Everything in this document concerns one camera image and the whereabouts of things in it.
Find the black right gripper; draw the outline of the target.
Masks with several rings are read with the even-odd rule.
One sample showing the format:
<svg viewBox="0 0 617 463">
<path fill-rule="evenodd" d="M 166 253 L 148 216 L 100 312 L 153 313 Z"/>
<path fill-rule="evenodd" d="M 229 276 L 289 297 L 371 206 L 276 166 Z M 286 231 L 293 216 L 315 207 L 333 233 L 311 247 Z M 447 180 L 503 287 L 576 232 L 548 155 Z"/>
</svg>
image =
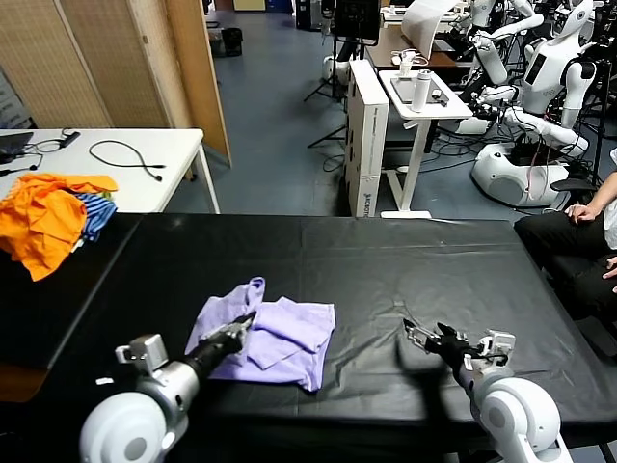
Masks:
<svg viewBox="0 0 617 463">
<path fill-rule="evenodd" d="M 434 332 L 408 318 L 403 319 L 403 326 L 407 338 L 416 347 L 437 354 L 444 360 L 460 386 L 468 386 L 472 382 L 473 367 L 467 368 L 467 366 L 471 360 L 480 357 L 482 349 L 478 345 L 469 344 L 465 333 L 438 322 L 437 328 L 441 336 L 437 338 Z"/>
</svg>

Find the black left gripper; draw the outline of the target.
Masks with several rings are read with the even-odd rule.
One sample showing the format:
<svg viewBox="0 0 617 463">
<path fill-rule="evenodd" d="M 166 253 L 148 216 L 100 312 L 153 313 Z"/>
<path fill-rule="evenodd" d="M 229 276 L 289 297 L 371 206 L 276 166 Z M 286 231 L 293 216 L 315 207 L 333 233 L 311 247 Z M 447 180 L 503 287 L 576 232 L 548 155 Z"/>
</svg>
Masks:
<svg viewBox="0 0 617 463">
<path fill-rule="evenodd" d="M 246 313 L 203 334 L 201 342 L 185 355 L 185 364 L 199 379 L 207 379 L 228 355 L 238 353 L 246 344 L 254 319 L 255 312 Z M 227 337 L 214 339 L 219 335 Z"/>
</svg>

